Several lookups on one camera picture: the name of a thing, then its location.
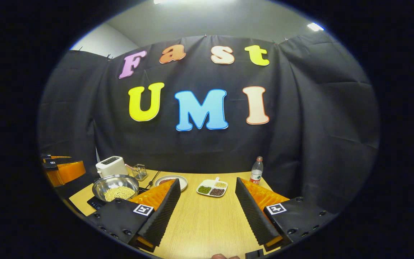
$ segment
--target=black curtain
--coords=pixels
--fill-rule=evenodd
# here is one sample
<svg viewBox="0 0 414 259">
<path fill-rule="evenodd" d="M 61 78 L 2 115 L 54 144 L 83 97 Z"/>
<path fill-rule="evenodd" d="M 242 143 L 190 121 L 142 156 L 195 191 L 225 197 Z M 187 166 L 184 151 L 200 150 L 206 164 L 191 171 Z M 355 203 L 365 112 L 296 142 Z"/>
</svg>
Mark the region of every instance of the black curtain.
<svg viewBox="0 0 414 259">
<path fill-rule="evenodd" d="M 161 64 L 162 51 L 184 45 L 186 56 Z M 213 46 L 233 49 L 233 64 L 210 60 Z M 253 64 L 247 46 L 266 49 L 268 66 Z M 133 75 L 123 79 L 124 58 L 145 50 Z M 165 84 L 161 107 L 150 121 L 129 116 L 128 90 L 145 87 L 141 109 L 150 107 L 152 83 Z M 261 86 L 269 123 L 249 125 L 244 87 Z M 222 130 L 177 131 L 175 93 L 189 90 L 200 103 L 212 89 L 227 91 Z M 263 177 L 276 192 L 303 195 L 332 213 L 360 190 L 379 142 L 378 107 L 358 62 L 325 32 L 280 44 L 230 36 L 195 36 L 130 51 L 112 60 L 69 51 L 46 86 L 40 111 L 42 151 L 85 161 L 90 184 L 99 157 L 122 156 L 127 164 L 169 172 L 249 171 L 264 157 Z"/>
</svg>

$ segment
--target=sectioned dish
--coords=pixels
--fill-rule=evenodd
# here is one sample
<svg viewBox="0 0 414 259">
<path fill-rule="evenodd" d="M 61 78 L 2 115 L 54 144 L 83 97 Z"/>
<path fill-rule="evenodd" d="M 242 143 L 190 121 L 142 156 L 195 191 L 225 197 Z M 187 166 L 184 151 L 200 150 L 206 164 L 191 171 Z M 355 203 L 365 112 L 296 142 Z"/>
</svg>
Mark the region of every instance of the sectioned dish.
<svg viewBox="0 0 414 259">
<path fill-rule="evenodd" d="M 201 195 L 207 195 L 210 197 L 222 197 L 225 195 L 226 189 L 228 188 L 227 182 L 219 181 L 219 177 L 215 180 L 204 180 L 196 188 L 196 192 Z"/>
</svg>

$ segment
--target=ceiling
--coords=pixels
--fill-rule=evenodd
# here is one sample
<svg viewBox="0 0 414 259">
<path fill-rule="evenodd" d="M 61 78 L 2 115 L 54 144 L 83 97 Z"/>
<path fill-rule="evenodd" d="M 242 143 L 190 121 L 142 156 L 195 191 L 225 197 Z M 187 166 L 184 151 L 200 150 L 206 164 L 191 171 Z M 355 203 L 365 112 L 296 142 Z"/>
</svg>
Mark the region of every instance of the ceiling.
<svg viewBox="0 0 414 259">
<path fill-rule="evenodd" d="M 147 0 L 107 21 L 138 46 L 204 34 L 282 42 L 314 32 L 312 22 L 269 0 Z"/>
</svg>

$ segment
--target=metal basket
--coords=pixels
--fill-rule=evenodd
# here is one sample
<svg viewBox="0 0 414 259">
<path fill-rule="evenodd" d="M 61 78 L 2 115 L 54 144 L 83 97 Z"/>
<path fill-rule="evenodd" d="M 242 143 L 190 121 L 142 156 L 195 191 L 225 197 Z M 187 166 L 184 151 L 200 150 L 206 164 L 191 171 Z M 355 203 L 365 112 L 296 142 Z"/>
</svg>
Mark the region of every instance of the metal basket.
<svg viewBox="0 0 414 259">
<path fill-rule="evenodd" d="M 132 175 L 135 177 L 135 179 L 139 181 L 143 181 L 148 174 L 146 173 L 146 168 L 144 164 L 136 164 L 131 168 Z"/>
</svg>

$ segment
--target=divided plate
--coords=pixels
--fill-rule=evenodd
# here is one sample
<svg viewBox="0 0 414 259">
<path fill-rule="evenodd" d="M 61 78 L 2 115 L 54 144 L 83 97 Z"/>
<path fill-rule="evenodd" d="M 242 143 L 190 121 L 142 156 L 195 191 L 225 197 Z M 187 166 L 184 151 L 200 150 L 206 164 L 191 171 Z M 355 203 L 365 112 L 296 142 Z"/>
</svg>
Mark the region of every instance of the divided plate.
<svg viewBox="0 0 414 259">
<path fill-rule="evenodd" d="M 169 175 L 169 176 L 163 176 L 159 179 L 156 180 L 156 182 L 154 183 L 154 186 L 159 186 L 159 183 L 163 180 L 167 180 L 167 179 L 175 179 L 178 178 L 180 180 L 180 189 L 181 191 L 186 189 L 186 186 L 188 185 L 188 180 L 186 180 L 186 178 L 182 177 L 182 176 L 178 176 L 178 175 Z"/>
<path fill-rule="evenodd" d="M 210 179 L 207 179 L 207 180 L 204 180 L 203 182 L 201 182 L 201 184 L 199 184 L 199 186 L 196 188 L 196 192 L 197 193 L 199 193 L 199 194 L 201 194 L 201 195 L 207 195 L 207 196 L 210 196 L 210 197 L 222 197 L 223 195 L 225 195 L 225 193 L 226 193 L 226 189 L 228 188 L 228 183 L 226 183 L 226 182 L 222 182 L 222 181 L 219 181 L 219 177 L 217 177 L 217 178 L 215 178 L 215 180 L 210 180 Z M 225 187 L 217 187 L 217 186 L 215 186 L 215 184 L 217 184 L 217 183 L 220 183 L 220 184 L 225 184 L 226 186 Z M 199 190 L 199 188 L 200 187 L 202 187 L 202 186 L 204 186 L 204 187 L 211 187 L 211 189 L 210 189 L 210 191 L 207 193 L 207 194 L 203 194 L 203 193 L 200 193 L 198 190 Z M 223 193 L 222 193 L 222 195 L 219 195 L 219 196 L 216 196 L 216 195 L 210 195 L 210 193 L 212 192 L 212 190 L 213 189 L 220 189 L 220 190 L 225 190 Z"/>
</svg>

